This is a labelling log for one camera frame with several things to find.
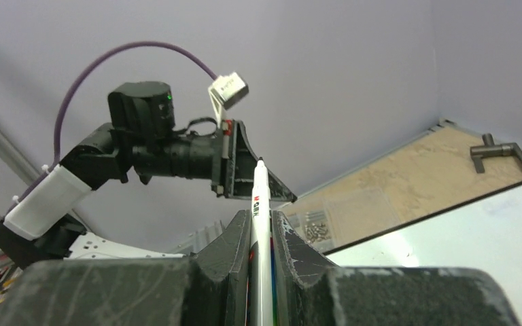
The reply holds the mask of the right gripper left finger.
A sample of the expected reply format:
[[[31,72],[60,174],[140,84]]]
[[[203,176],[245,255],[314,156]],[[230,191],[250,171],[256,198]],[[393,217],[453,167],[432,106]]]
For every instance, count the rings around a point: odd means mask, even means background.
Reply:
[[[185,325],[245,325],[251,213],[240,210],[225,231],[192,257]]]

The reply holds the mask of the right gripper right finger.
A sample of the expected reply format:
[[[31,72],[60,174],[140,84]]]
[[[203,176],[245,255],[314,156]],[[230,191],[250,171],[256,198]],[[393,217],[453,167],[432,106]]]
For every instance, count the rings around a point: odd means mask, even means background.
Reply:
[[[307,243],[281,211],[272,212],[280,325],[336,325],[330,279],[341,267]]]

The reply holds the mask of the white whiteboard marker pen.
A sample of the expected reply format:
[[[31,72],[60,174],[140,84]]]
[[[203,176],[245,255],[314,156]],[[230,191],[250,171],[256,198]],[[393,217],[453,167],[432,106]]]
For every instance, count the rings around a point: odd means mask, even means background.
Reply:
[[[248,325],[272,325],[274,321],[270,199],[268,170],[259,158],[251,193]]]

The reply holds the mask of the clear plastic screw box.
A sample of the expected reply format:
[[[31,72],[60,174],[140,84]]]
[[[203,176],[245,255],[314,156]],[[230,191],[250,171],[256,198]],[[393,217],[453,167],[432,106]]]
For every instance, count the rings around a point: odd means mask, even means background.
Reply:
[[[281,210],[295,231],[321,252],[401,223],[389,198],[377,187],[307,196]]]

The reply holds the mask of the white whiteboard black frame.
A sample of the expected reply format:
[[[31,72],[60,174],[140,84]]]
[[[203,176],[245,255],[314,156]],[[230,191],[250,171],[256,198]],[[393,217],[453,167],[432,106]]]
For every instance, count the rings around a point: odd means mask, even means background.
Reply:
[[[340,266],[463,267],[488,273],[522,323],[522,182],[327,253]]]

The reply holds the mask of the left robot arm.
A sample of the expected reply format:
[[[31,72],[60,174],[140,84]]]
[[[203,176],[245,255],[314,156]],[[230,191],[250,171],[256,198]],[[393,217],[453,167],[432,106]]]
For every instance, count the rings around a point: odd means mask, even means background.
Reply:
[[[0,249],[19,268],[64,259],[85,234],[70,210],[110,180],[204,179],[218,197],[249,200],[258,161],[240,120],[213,118],[215,130],[176,129],[171,87],[127,82],[107,97],[110,122],[76,145],[0,221]]]

